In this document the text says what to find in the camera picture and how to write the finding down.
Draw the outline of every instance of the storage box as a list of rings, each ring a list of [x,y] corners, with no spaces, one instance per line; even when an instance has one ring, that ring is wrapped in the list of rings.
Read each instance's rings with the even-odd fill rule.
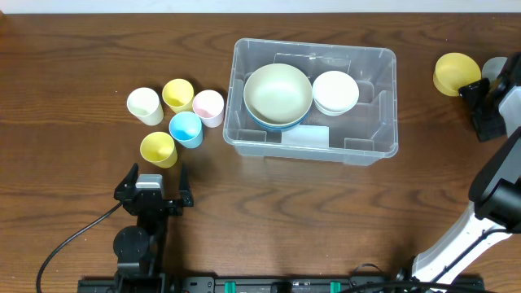
[[[248,114],[244,84],[258,68],[285,63],[314,82],[331,70],[346,72],[358,84],[356,106],[341,116],[322,114],[313,104],[301,125],[326,126],[329,140],[291,140],[287,133],[262,129]],[[223,136],[240,155],[325,160],[367,166],[398,152],[396,56],[385,48],[334,46],[241,39],[235,44]],[[307,131],[313,127],[304,127]],[[324,135],[325,127],[317,128]]]

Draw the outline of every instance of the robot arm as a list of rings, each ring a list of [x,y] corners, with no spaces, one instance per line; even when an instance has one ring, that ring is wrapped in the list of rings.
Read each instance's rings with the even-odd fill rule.
[[[521,127],[476,176],[459,220],[414,259],[412,277],[450,284],[479,255],[521,229],[520,176]]]

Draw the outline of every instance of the brown wood surface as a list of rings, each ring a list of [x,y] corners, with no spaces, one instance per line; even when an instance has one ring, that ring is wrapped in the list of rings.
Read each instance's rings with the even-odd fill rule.
[[[396,271],[457,220],[471,180],[504,142],[479,143],[463,102],[432,84],[436,60],[457,51],[479,65],[521,45],[521,15],[7,15],[0,27],[0,292],[34,292],[37,270],[72,233],[116,202],[133,162],[177,190],[180,164],[139,155],[167,131],[127,112],[135,88],[184,77],[197,90],[228,87],[241,37],[396,53],[400,150],[369,168],[237,155],[222,127],[194,150],[195,207],[170,221],[172,272],[342,275],[371,262]],[[124,210],[66,246],[44,292],[74,292],[84,276],[112,276]],[[484,253],[467,273],[487,288],[521,288],[521,237]]]

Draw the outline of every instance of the light blue cup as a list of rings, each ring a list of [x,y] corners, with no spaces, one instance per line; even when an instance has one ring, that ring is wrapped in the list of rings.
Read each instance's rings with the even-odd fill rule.
[[[194,112],[181,112],[170,121],[170,135],[186,148],[196,148],[203,142],[203,122]]]

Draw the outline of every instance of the black cable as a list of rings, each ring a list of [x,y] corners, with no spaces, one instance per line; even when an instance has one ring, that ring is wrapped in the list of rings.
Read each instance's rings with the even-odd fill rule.
[[[438,290],[449,290],[450,293],[492,293],[491,291],[484,291],[474,288],[468,288],[464,286],[454,286],[448,284],[439,284],[434,282],[415,282],[415,281],[390,281],[371,283],[355,286],[347,290],[342,290],[339,293],[353,293],[353,292],[364,292],[366,289],[374,288],[423,288],[423,289],[438,289]]]
[[[520,234],[521,231],[507,230],[507,229],[492,229],[486,232],[483,232],[481,236],[479,236],[466,250],[464,250],[455,260],[453,260],[450,265],[444,267],[444,269],[439,273],[435,278],[432,279],[431,282],[438,282],[448,271],[453,269],[466,255],[468,255],[474,248],[476,248],[482,241],[484,241],[488,236],[494,233],[510,233],[510,234]]]
[[[77,231],[73,236],[69,237],[67,240],[63,241],[56,249],[53,250],[49,254],[49,256],[46,258],[46,261],[43,262],[42,266],[40,267],[40,270],[38,271],[38,275],[36,276],[36,292],[42,293],[42,275],[43,271],[46,269],[46,266],[49,264],[50,260],[58,253],[65,245],[70,243],[74,238],[80,236],[83,234],[83,232],[87,231],[88,229],[92,228],[94,225],[98,224],[100,221],[103,221],[107,219],[113,212],[115,212],[123,203],[118,203],[114,208],[111,208],[110,211],[108,211],[106,214],[101,216],[98,220],[93,221],[92,223],[88,224],[85,228]]]

